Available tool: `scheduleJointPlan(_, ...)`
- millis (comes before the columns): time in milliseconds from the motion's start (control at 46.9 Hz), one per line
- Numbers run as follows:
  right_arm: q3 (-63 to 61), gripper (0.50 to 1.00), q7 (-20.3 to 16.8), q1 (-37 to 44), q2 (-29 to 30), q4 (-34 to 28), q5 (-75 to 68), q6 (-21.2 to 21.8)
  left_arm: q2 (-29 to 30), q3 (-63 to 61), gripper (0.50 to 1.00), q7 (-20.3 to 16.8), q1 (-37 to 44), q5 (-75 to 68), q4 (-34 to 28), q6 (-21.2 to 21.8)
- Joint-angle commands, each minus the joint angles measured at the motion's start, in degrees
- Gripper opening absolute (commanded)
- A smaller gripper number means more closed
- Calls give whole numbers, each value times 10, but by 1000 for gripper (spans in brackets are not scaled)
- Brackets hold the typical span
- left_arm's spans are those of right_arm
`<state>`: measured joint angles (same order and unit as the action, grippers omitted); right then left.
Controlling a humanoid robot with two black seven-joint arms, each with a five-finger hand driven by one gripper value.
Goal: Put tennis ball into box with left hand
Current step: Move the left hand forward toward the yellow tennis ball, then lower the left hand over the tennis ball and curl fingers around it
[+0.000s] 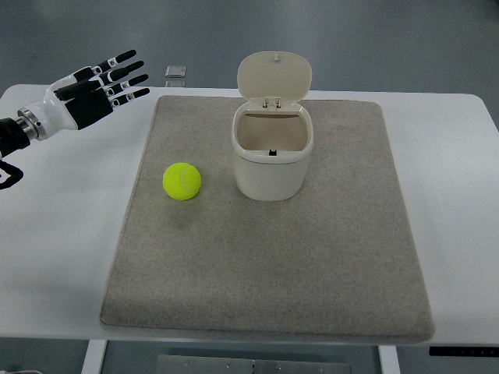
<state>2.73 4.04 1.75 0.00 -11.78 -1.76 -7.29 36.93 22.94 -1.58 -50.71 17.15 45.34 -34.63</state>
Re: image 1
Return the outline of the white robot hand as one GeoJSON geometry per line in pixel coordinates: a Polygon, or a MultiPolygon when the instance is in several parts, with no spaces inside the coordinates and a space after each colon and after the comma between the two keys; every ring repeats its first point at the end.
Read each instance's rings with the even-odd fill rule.
{"type": "Polygon", "coordinates": [[[59,79],[46,89],[40,101],[18,111],[16,123],[29,140],[44,140],[63,129],[85,129],[111,114],[112,107],[120,107],[148,95],[150,89],[145,87],[108,99],[108,96],[115,96],[149,78],[147,74],[142,74],[108,88],[111,83],[143,67],[144,62],[139,60],[112,70],[135,55],[136,50],[129,50],[92,68],[87,66],[59,79]]]}

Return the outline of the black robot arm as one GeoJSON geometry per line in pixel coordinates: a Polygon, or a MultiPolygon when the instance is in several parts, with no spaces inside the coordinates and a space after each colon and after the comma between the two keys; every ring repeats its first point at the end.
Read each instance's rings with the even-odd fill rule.
{"type": "Polygon", "coordinates": [[[27,148],[33,140],[46,140],[62,130],[85,129],[149,94],[147,88],[130,89],[148,79],[147,74],[128,77],[144,65],[141,60],[122,64],[135,55],[130,50],[83,67],[50,85],[40,101],[19,109],[16,118],[3,118],[1,158],[27,148]]]}

